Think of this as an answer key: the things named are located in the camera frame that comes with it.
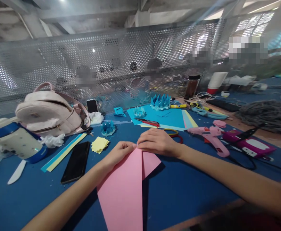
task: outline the pink glue gun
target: pink glue gun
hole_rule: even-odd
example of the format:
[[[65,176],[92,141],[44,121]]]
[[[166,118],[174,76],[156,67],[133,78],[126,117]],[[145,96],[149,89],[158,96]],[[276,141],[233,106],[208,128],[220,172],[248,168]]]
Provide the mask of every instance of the pink glue gun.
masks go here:
[[[228,157],[230,155],[229,150],[223,145],[223,143],[217,138],[221,135],[221,130],[218,127],[197,127],[189,128],[185,130],[191,134],[197,134],[204,137],[205,143],[211,143],[217,150],[217,155],[220,157]]]

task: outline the phone screen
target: phone screen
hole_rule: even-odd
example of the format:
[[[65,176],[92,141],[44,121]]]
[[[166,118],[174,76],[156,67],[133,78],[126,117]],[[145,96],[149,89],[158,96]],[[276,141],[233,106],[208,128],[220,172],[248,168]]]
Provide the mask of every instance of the phone screen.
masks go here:
[[[88,108],[89,113],[98,111],[98,106],[96,104],[96,100],[94,100],[94,99],[88,100],[87,101],[87,108]]]
[[[66,184],[81,178],[86,171],[90,142],[77,144],[72,151],[60,183]]]

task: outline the gray rope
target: gray rope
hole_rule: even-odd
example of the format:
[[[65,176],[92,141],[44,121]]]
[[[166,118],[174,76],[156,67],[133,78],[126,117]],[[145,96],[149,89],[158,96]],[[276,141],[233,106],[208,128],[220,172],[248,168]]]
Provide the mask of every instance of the gray rope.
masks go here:
[[[250,126],[268,123],[262,129],[281,133],[281,102],[276,100],[256,101],[244,105],[235,116]]]

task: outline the red utility knife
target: red utility knife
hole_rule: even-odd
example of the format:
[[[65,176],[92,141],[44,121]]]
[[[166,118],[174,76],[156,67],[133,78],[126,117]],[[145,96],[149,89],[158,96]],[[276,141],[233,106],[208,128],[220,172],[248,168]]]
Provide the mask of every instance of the red utility knife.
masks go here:
[[[158,122],[146,120],[146,119],[140,119],[140,118],[134,118],[134,119],[139,120],[145,124],[149,124],[149,125],[155,126],[157,128],[160,128],[160,124]]]

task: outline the brown bottle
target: brown bottle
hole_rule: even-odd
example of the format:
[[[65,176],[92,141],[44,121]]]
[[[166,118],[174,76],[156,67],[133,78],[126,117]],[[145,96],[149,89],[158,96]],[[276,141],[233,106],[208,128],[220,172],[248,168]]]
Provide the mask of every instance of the brown bottle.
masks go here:
[[[190,75],[188,77],[184,99],[190,99],[194,96],[199,84],[200,77],[201,77],[200,75],[195,75],[195,76]]]

